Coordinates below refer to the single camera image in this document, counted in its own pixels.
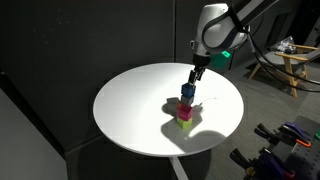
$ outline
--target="yellow block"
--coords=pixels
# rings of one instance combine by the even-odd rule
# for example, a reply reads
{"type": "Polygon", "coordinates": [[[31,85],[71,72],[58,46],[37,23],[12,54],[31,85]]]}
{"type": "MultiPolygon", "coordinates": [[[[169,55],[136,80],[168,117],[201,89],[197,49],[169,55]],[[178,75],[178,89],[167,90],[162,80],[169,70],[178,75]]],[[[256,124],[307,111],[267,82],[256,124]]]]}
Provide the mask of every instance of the yellow block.
{"type": "Polygon", "coordinates": [[[188,121],[177,118],[177,122],[182,129],[186,129],[192,125],[192,118],[190,118],[188,121]]]}

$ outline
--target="pink block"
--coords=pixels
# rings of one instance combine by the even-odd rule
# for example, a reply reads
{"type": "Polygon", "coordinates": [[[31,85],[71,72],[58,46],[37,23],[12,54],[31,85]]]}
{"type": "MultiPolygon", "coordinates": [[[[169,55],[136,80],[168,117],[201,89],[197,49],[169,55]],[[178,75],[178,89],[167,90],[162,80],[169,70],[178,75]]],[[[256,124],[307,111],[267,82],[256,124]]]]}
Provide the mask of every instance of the pink block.
{"type": "Polygon", "coordinates": [[[192,117],[192,107],[184,109],[184,110],[178,109],[177,110],[177,117],[184,120],[184,121],[188,121],[192,117]]]}

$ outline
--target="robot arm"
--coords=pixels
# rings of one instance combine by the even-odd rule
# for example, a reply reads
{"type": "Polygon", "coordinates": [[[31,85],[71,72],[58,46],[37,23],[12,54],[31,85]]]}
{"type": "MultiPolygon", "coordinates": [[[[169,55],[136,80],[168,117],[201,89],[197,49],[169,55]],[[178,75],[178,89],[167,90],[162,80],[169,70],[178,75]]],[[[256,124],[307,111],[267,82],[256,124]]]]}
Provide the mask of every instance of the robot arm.
{"type": "Polygon", "coordinates": [[[205,6],[200,15],[196,38],[190,43],[195,68],[190,72],[189,83],[194,85],[196,80],[201,80],[205,67],[211,61],[210,54],[221,53],[244,42],[248,33],[244,27],[248,27],[250,22],[277,1],[246,0],[240,8],[229,8],[227,4],[205,6]]]}

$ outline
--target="blue block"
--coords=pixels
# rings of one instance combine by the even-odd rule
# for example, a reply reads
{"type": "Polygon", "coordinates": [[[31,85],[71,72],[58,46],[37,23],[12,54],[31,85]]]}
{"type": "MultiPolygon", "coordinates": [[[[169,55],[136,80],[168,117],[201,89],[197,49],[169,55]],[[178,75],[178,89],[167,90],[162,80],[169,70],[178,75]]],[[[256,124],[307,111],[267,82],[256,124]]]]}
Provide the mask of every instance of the blue block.
{"type": "Polygon", "coordinates": [[[194,96],[195,92],[196,92],[196,86],[192,86],[189,83],[182,85],[181,94],[184,97],[191,98],[192,96],[194,96]]]}

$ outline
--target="toy block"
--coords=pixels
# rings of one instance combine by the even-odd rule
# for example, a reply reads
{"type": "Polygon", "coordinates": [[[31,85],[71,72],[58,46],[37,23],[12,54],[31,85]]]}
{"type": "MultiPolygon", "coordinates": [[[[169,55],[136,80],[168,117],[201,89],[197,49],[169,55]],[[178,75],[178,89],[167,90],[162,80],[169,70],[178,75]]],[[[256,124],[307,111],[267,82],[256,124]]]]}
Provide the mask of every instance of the toy block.
{"type": "Polygon", "coordinates": [[[189,105],[184,105],[184,104],[181,103],[181,101],[179,101],[178,109],[181,109],[181,110],[183,110],[185,112],[189,112],[192,109],[192,107],[189,106],[189,105]]]}
{"type": "Polygon", "coordinates": [[[192,107],[186,107],[185,109],[177,110],[177,118],[182,119],[183,121],[188,121],[192,117],[192,107]]]}
{"type": "Polygon", "coordinates": [[[182,129],[186,129],[192,125],[192,118],[190,118],[188,121],[184,121],[180,118],[177,118],[177,123],[182,129]]]}
{"type": "Polygon", "coordinates": [[[186,98],[191,98],[194,96],[194,93],[196,92],[196,86],[193,86],[189,83],[185,83],[182,85],[181,88],[181,94],[186,98]]]}
{"type": "Polygon", "coordinates": [[[188,98],[188,97],[185,97],[185,96],[181,96],[181,103],[183,105],[186,105],[186,106],[190,106],[192,103],[193,103],[193,100],[194,100],[194,96],[188,98]]]}
{"type": "Polygon", "coordinates": [[[320,140],[320,131],[314,134],[314,138],[320,140]]]}

